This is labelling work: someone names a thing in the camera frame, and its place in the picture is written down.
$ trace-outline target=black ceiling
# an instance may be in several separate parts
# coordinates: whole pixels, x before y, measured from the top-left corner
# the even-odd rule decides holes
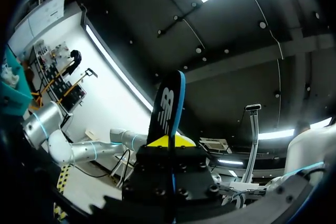
[[[255,0],[81,1],[100,36],[150,97],[166,73],[185,72],[180,128],[194,140],[225,138],[233,152],[249,152],[248,115],[238,120],[244,106],[253,103],[263,107],[260,133],[334,115],[334,40],[316,0],[257,0],[266,29],[259,27],[264,18]],[[205,47],[201,54],[195,51],[201,43],[192,29],[182,19],[175,21],[175,15],[185,17],[196,32]],[[280,118],[274,95],[280,88],[278,67]],[[259,141],[259,152],[286,156],[290,140]]]

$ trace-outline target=new balance logo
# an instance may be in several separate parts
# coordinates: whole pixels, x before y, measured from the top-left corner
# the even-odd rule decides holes
[[[174,92],[173,90],[169,91],[168,88],[165,88],[162,93],[161,98],[161,107],[163,111],[159,112],[159,116],[157,117],[158,122],[166,135],[168,135],[169,126],[168,120],[172,115],[172,107],[174,101]]]

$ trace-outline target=bolt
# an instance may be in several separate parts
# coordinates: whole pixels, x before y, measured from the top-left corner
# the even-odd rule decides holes
[[[219,187],[216,184],[212,184],[209,186],[209,192],[212,194],[216,194],[219,192]]]
[[[166,194],[166,191],[163,190],[163,189],[161,189],[161,188],[156,188],[156,189],[154,190],[154,193],[155,193],[155,195],[157,195],[157,196],[164,196],[164,195]]]
[[[123,186],[123,189],[124,189],[125,191],[133,191],[133,188],[131,187],[130,184],[125,184],[125,185]]]
[[[204,162],[200,162],[200,163],[198,164],[198,166],[199,166],[200,168],[205,168],[205,167],[206,167],[206,165],[205,165]]]
[[[183,163],[180,163],[179,167],[180,167],[181,170],[186,170],[187,169],[187,166]]]
[[[184,188],[179,188],[177,192],[179,195],[183,196],[184,198],[188,196],[188,191]]]
[[[289,195],[289,196],[286,197],[286,202],[287,203],[291,203],[293,200],[294,200],[294,197],[291,196],[291,195]]]
[[[277,194],[282,194],[284,192],[284,189],[282,186],[278,186],[276,189]]]

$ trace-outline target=yellow foam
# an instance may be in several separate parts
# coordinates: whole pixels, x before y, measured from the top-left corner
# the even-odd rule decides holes
[[[162,146],[162,147],[168,147],[168,136],[163,136],[161,138],[159,138],[158,140],[155,140],[154,142],[150,143],[147,146],[151,146],[151,147],[157,147],[157,146]],[[179,135],[175,135],[175,147],[181,147],[181,146],[185,146],[185,147],[193,147],[195,146],[195,144],[190,143],[189,141],[187,141],[186,139],[184,139],[182,136]]]

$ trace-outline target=metal pole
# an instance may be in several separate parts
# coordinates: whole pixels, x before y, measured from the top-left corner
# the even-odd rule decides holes
[[[252,128],[252,148],[250,158],[246,167],[245,174],[243,175],[243,183],[250,183],[252,179],[252,171],[254,163],[256,162],[258,143],[259,143],[259,124],[258,124],[258,110],[261,109],[260,104],[246,106],[245,110],[250,112],[251,128]]]

